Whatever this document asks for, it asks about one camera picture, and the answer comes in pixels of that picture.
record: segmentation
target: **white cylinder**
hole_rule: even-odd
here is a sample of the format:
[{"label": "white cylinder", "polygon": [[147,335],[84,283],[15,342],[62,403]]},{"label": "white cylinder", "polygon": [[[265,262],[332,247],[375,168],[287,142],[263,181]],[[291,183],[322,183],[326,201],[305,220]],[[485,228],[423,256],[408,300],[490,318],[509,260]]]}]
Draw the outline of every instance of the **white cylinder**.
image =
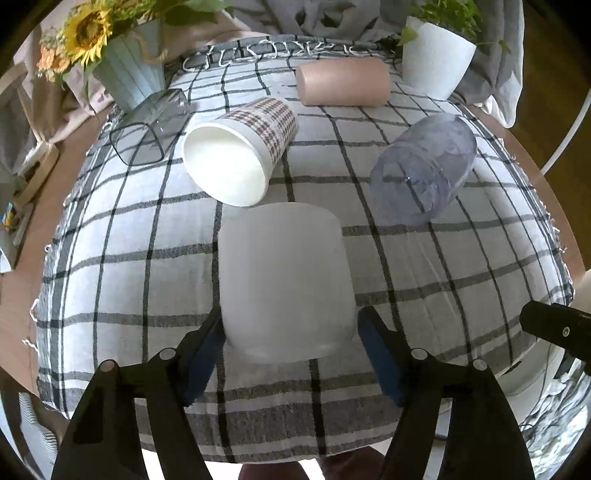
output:
[{"label": "white cylinder", "polygon": [[408,17],[418,37],[404,45],[402,81],[418,93],[447,100],[470,66],[476,45],[449,30]]},{"label": "white cylinder", "polygon": [[198,124],[183,144],[183,163],[211,197],[248,207],[267,193],[275,165],[297,130],[287,102],[263,97]]},{"label": "white cylinder", "polygon": [[272,203],[224,220],[220,303],[229,344],[255,363],[330,355],[356,331],[339,220],[305,203]]}]

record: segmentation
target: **table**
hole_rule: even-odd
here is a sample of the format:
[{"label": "table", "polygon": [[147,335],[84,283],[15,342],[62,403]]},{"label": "table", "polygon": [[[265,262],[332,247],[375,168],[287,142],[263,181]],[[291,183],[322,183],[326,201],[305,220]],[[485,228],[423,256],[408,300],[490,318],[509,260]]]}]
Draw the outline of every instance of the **table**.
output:
[{"label": "table", "polygon": [[[288,35],[271,41],[206,47],[184,62],[188,71],[171,87],[183,88],[197,113],[167,161],[134,168],[109,148],[90,155],[58,227],[40,298],[39,389],[61,411],[73,412],[100,361],[146,361],[176,346],[219,302],[217,235],[242,210],[193,183],[180,158],[182,137],[195,122],[264,95],[286,98],[300,129],[263,203],[331,210],[342,224],[357,305],[374,305],[411,347],[464,364],[483,358],[500,374],[535,342],[519,326],[523,304],[570,302],[549,215],[467,109],[416,95],[394,69],[383,108],[304,107],[298,64],[364,49],[377,54],[375,46]],[[260,55],[263,47],[267,56],[250,61],[250,50]],[[390,225],[368,193],[369,172],[409,125],[440,111],[469,120],[479,147],[474,171],[434,222]],[[229,462],[354,449],[391,437],[399,415],[381,395],[358,338],[331,357],[287,365],[251,365],[226,348],[205,395],[187,409],[203,457]],[[141,403],[138,421],[150,448]]]}]

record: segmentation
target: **square glass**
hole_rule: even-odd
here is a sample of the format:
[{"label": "square glass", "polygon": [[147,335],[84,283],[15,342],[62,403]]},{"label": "square glass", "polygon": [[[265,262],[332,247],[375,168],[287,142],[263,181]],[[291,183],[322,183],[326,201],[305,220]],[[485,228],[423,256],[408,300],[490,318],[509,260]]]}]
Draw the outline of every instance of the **square glass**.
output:
[{"label": "square glass", "polygon": [[153,93],[121,118],[109,134],[111,146],[126,165],[159,162],[181,134],[188,112],[181,89]]}]

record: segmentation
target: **sunflower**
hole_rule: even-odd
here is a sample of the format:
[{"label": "sunflower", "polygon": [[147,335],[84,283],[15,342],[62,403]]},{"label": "sunflower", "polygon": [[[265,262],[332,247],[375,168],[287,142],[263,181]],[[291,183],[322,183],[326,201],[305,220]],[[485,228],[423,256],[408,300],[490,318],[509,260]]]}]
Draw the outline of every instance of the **sunflower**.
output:
[{"label": "sunflower", "polygon": [[51,68],[55,71],[55,73],[62,74],[64,73],[68,67],[70,66],[70,59],[68,57],[57,57],[53,60],[51,64]]},{"label": "sunflower", "polygon": [[100,58],[107,38],[113,33],[110,10],[102,2],[88,3],[77,8],[63,30],[66,53],[72,63],[80,60],[82,66]]}]

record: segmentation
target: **screw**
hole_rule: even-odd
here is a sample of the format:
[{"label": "screw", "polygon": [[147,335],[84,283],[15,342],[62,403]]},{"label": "screw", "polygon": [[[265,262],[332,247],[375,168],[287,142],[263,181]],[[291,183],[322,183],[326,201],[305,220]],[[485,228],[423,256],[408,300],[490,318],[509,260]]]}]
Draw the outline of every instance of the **screw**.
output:
[{"label": "screw", "polygon": [[170,360],[176,354],[177,354],[177,352],[174,348],[165,348],[164,350],[162,350],[160,352],[160,358],[162,360]]},{"label": "screw", "polygon": [[105,360],[104,362],[101,363],[100,365],[100,371],[101,372],[110,372],[111,370],[113,370],[115,367],[115,362],[113,360]]},{"label": "screw", "polygon": [[410,354],[416,360],[425,360],[428,357],[428,353],[422,348],[414,348],[413,351],[410,352]]},{"label": "screw", "polygon": [[474,368],[480,370],[481,372],[488,368],[488,365],[482,358],[477,358],[476,360],[474,360],[474,363],[472,365],[474,366]]}]

